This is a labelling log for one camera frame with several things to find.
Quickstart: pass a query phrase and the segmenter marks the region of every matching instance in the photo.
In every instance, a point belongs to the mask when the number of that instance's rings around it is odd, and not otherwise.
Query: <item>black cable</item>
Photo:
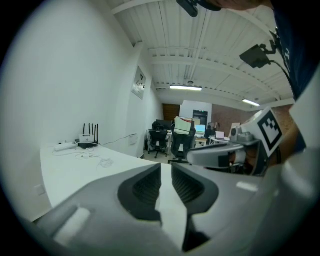
[[[270,63],[275,63],[275,64],[277,64],[277,65],[280,67],[280,69],[282,69],[283,73],[285,74],[285,76],[286,76],[286,78],[288,79],[288,82],[289,82],[289,84],[290,84],[291,91],[292,91],[292,93],[293,93],[293,97],[296,99],[296,95],[295,95],[294,90],[293,90],[292,81],[291,81],[291,79],[290,79],[290,76],[289,76],[288,73],[286,72],[286,70],[285,70],[278,62],[276,62],[275,60],[270,60]]]
[[[287,65],[287,61],[286,61],[286,58],[285,58],[285,55],[284,55],[284,52],[282,51],[282,48],[279,49],[279,52],[280,52],[280,55],[281,55],[281,57],[282,57],[282,59],[283,59],[283,63],[284,63],[285,68],[286,68],[287,70],[289,70],[288,65]]]
[[[110,144],[110,143],[115,143],[115,142],[117,142],[117,141],[120,141],[120,140],[123,140],[123,139],[125,139],[125,138],[128,138],[128,137],[130,137],[130,136],[132,136],[132,135],[137,135],[137,134],[136,134],[136,133],[130,134],[130,135],[126,136],[126,137],[119,138],[119,139],[117,139],[117,140],[115,140],[115,141],[111,141],[111,142],[108,142],[108,143],[106,143],[106,144],[103,144],[102,146],[105,146],[105,145]]]

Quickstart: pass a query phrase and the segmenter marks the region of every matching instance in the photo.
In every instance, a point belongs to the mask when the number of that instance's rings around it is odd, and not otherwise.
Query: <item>ceiling pipe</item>
[[[202,32],[201,32],[199,45],[197,47],[198,49],[197,49],[196,54],[195,54],[195,61],[194,61],[194,64],[193,64],[193,67],[192,67],[192,70],[191,70],[191,74],[190,74],[190,78],[189,78],[190,80],[193,79],[195,71],[196,71],[197,63],[198,63],[199,56],[200,56],[200,53],[201,53],[201,50],[202,50],[202,45],[204,44],[204,41],[205,41],[205,38],[206,38],[206,34],[207,34],[207,30],[208,30],[208,27],[209,27],[211,13],[212,13],[212,11],[210,11],[210,10],[206,10],[205,11],[204,25],[203,25]]]

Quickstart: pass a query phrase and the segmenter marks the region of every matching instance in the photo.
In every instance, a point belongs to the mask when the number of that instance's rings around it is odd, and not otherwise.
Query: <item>person's arm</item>
[[[298,137],[299,129],[295,123],[290,130],[285,134],[283,141],[279,145],[281,152],[281,163],[284,163],[295,150],[295,145]],[[269,167],[277,164],[277,152],[274,152],[270,157]]]
[[[298,136],[299,130],[295,123],[293,123],[290,130],[286,133],[286,135],[283,138],[283,141],[279,145],[280,152],[281,152],[281,164],[284,163],[293,153],[296,146],[297,136]],[[256,157],[257,157],[257,148],[251,147],[246,150],[246,156],[245,161],[251,165],[252,167],[256,163]],[[229,161],[231,163],[234,163],[236,160],[236,154],[233,153],[230,155]],[[275,151],[272,156],[270,157],[269,165],[268,167],[277,165],[277,151]]]

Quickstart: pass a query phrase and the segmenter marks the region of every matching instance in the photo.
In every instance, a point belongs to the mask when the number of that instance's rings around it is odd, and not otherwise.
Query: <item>white ceiling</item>
[[[212,96],[230,107],[242,104],[242,99],[263,105],[293,97],[278,66],[253,69],[239,57],[256,44],[270,48],[269,30],[276,27],[271,9],[211,12],[198,6],[199,14],[192,18],[175,0],[107,2],[131,43],[146,43],[153,82],[163,101],[169,99],[170,85],[186,85],[190,80],[203,88],[192,92],[198,101],[208,102]],[[279,53],[269,57],[284,67]]]

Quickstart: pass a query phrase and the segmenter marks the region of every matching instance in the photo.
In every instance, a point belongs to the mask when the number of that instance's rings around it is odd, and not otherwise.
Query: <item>desk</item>
[[[206,138],[196,138],[195,139],[195,148],[204,147],[207,145],[207,139]]]
[[[94,147],[92,154],[113,161],[110,167],[103,168],[98,166],[101,161],[99,157],[76,159],[76,153],[83,151],[78,147],[55,152],[56,155],[61,155],[56,156],[53,154],[53,147],[41,149],[43,182],[53,208],[90,182],[155,164],[106,147]],[[161,213],[162,229],[178,248],[182,248],[187,225],[187,209],[172,185],[171,165],[161,164],[161,182],[156,209]]]
[[[210,139],[210,144],[212,142],[214,142],[214,143],[228,143],[228,142],[230,142],[230,138],[228,138],[228,137],[224,137],[224,140],[221,140],[221,139],[216,139],[214,136],[211,136],[211,137],[209,137],[209,139]]]

